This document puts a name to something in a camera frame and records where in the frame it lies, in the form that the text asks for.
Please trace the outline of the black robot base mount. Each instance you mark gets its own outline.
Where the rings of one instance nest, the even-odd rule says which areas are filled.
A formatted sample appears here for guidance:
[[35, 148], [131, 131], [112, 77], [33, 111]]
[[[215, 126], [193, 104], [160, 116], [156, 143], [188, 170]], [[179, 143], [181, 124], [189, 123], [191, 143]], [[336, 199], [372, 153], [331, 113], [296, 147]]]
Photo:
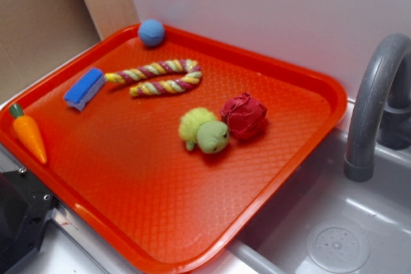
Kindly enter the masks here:
[[40, 252], [55, 204], [30, 170], [1, 173], [1, 273], [17, 273]]

